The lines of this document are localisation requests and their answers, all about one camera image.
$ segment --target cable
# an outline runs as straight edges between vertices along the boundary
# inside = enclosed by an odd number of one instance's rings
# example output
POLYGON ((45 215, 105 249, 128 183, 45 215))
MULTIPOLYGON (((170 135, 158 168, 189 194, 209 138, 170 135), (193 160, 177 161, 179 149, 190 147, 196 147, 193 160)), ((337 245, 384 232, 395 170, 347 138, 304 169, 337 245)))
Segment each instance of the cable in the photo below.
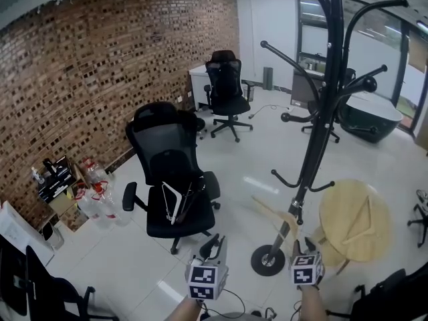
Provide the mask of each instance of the cable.
POLYGON ((254 113, 254 114, 250 114, 249 116, 248 116, 248 118, 249 119, 252 119, 252 118, 254 118, 255 117, 255 115, 258 113, 258 112, 260 112, 263 108, 265 108, 265 107, 270 107, 270 109, 271 110, 276 110, 276 109, 278 109, 278 107, 280 107, 280 108, 287 108, 288 109, 288 112, 291 112, 292 111, 292 109, 290 108, 290 107, 287 107, 287 106, 281 106, 281 105, 279 105, 279 104, 266 104, 266 105, 264 105, 263 107, 261 107, 256 113, 254 113))
POLYGON ((301 302, 302 302, 302 301, 297 301, 297 302, 294 304, 293 308, 294 308, 295 312, 293 313, 292 317, 290 318, 290 321, 293 321, 293 317, 294 317, 297 313, 299 313, 299 318, 298 318, 298 319, 300 320, 300 313, 301 313, 301 309, 302 309, 302 304, 301 304, 301 302), (300 303, 299 308, 296 308, 296 304, 297 304, 297 303, 300 303))
POLYGON ((202 309, 204 309, 205 313, 207 313, 207 314, 208 314, 208 311, 210 311, 210 312, 217 313, 218 315, 220 315, 220 316, 222 316, 222 317, 224 317, 224 318, 229 318, 229 319, 236 319, 236 318, 240 318, 240 317, 242 317, 242 316, 245 314, 245 304, 243 303, 243 300, 242 300, 242 299, 241 299, 237 294, 235 294, 234 292, 231 292, 230 290, 227 290, 227 289, 223 289, 223 290, 224 290, 224 291, 226 291, 226 292, 229 292, 230 294, 233 294, 233 295, 235 295, 236 297, 238 297, 238 298, 239 298, 239 301, 241 301, 242 306, 243 306, 243 312, 242 312, 242 314, 241 314, 241 315, 239 315, 239 316, 234 316, 234 317, 226 316, 226 315, 223 315, 222 313, 219 313, 218 311, 216 311, 216 310, 214 310, 214 309, 209 309, 209 308, 207 308, 207 305, 206 305, 204 302, 200 303, 200 302, 199 302, 199 300, 196 300, 196 303, 198 303, 198 305, 199 305, 202 309))

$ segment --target white tile floor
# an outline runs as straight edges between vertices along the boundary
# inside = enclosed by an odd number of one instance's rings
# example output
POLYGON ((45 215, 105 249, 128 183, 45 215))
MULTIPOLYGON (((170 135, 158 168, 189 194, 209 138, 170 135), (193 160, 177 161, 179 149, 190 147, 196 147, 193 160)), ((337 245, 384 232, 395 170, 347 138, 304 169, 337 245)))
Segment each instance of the white tile floor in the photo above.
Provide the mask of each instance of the white tile floor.
MULTIPOLYGON (((252 252, 272 243, 276 233, 266 216, 252 201, 254 194, 271 207, 286 211, 296 190, 283 186, 270 174, 277 169, 287 180, 296 181, 309 135, 300 132, 301 124, 280 120, 283 108, 264 108, 257 116, 247 116, 265 104, 289 106, 290 95, 256 89, 251 111, 239 117, 254 125, 254 131, 237 127, 241 142, 234 141, 230 130, 198 140, 197 156, 204 171, 213 171, 221 185, 221 210, 216 212, 215 230, 228 237, 226 288, 240 295, 248 310, 271 306, 277 320, 289 320, 299 293, 291 286, 285 271, 264 278, 250 267, 252 252)), ((307 115, 295 108, 294 114, 307 115)), ((213 116, 200 115, 213 129, 213 116)), ((417 248, 421 232, 416 225, 407 228, 417 202, 415 191, 428 189, 428 159, 410 136, 395 130, 380 144, 355 138, 339 126, 339 144, 330 141, 316 177, 315 186, 343 178, 360 179, 374 186, 387 201, 393 220, 393 246, 386 256, 372 263, 350 264, 338 277, 328 275, 322 283, 326 305, 337 311, 350 306, 352 290, 358 284, 371 288, 399 268, 412 272, 428 260, 427 246, 417 248)), ((115 190, 122 194, 128 182, 138 183, 138 193, 146 200, 148 189, 144 173, 134 156, 115 173, 115 190)), ((318 204, 322 193, 308 193, 304 205, 302 232, 311 234, 319 225, 318 204)), ((65 245, 56 253, 48 270, 71 281, 83 294, 86 286, 97 289, 95 304, 115 312, 122 321, 163 320, 186 295, 185 262, 189 250, 200 235, 182 240, 176 256, 169 253, 172 240, 152 239, 145 232, 146 215, 136 209, 125 228, 98 231, 87 222, 75 234, 60 227, 65 245)), ((209 308, 220 312, 239 311, 234 296, 223 293, 209 308)), ((6 314, 6 320, 14 318, 6 314)))

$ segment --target wooden table top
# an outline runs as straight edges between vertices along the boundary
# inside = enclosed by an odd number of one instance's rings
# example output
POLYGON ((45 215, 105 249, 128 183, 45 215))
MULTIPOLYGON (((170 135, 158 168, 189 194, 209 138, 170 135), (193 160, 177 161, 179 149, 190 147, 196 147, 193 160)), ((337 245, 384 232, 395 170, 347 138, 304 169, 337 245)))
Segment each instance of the wooden table top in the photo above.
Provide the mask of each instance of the wooden table top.
POLYGON ((380 258, 391 243, 387 204, 368 184, 344 179, 326 190, 320 204, 326 239, 346 259, 380 258))

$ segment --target black office chair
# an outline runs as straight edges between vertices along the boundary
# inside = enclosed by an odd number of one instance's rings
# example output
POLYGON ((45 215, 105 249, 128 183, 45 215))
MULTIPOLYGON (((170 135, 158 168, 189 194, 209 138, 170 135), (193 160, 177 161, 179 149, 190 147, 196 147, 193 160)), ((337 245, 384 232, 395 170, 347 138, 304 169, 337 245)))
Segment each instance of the black office chair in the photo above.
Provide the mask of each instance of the black office chair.
MULTIPOLYGON (((353 70, 352 68, 347 68, 346 69, 346 75, 345 75, 345 81, 344 81, 344 85, 346 86, 349 82, 351 82, 352 80, 354 80, 356 77, 356 72, 355 70, 353 70)), ((342 98, 339 102, 338 108, 342 108, 349 100, 350 95, 349 96, 345 96, 344 98, 342 98)), ((315 101, 309 101, 308 103, 308 111, 309 113, 313 114, 316 111, 316 103, 315 101)), ((302 132, 305 132, 305 130, 311 130, 314 128, 313 123, 314 121, 311 121, 312 125, 311 126, 304 126, 302 127, 302 132)), ((330 135, 334 137, 334 142, 336 144, 338 144, 340 142, 340 137, 334 132, 334 126, 332 127, 331 131, 330 131, 330 135)))
MULTIPOLYGON (((426 205, 428 206, 427 203, 427 197, 424 191, 422 190, 417 190, 416 194, 420 200, 420 202, 422 203, 422 205, 426 205)), ((422 209, 422 207, 418 204, 416 204, 413 207, 413 210, 416 211, 418 210, 422 216, 422 219, 418 219, 418 220, 409 220, 407 222, 407 226, 410 226, 412 223, 418 223, 421 224, 423 226, 423 236, 422 236, 422 241, 420 243, 417 244, 417 247, 421 247, 424 243, 425 243, 425 238, 427 237, 427 229, 428 229, 428 215, 426 214, 426 212, 422 209)))
POLYGON ((88 313, 90 294, 95 292, 88 287, 82 298, 75 287, 63 278, 49 275, 34 250, 27 246, 27 277, 25 282, 28 296, 28 308, 31 321, 61 320, 61 321, 90 321, 112 320, 119 321, 117 316, 98 316, 88 313), (68 312, 65 302, 77 304, 79 316, 68 312))
POLYGON ((169 102, 154 102, 139 108, 134 120, 126 127, 126 135, 140 159, 146 184, 150 185, 148 204, 136 196, 136 183, 126 186, 123 209, 132 211, 134 204, 147 212, 147 234, 157 238, 173 238, 171 253, 177 254, 181 237, 203 233, 214 227, 212 208, 220 204, 212 200, 220 197, 219 183, 212 172, 203 172, 196 159, 197 118, 194 114, 177 111, 169 102), (181 222, 167 219, 168 197, 163 182, 185 194, 190 182, 195 187, 181 222))
POLYGON ((427 286, 428 263, 409 276, 401 269, 377 284, 368 295, 364 286, 358 286, 355 291, 361 293, 361 299, 354 303, 351 314, 327 310, 327 315, 351 321, 414 320, 428 314, 424 293, 427 286))
POLYGON ((249 102, 243 97, 241 88, 241 61, 237 60, 230 50, 216 51, 205 67, 211 81, 211 85, 204 87, 208 106, 215 115, 227 116, 227 120, 214 119, 214 125, 218 122, 222 125, 211 131, 211 137, 215 138, 215 133, 229 127, 235 136, 235 142, 239 142, 234 126, 246 126, 253 130, 252 125, 236 121, 238 114, 250 110, 249 102))

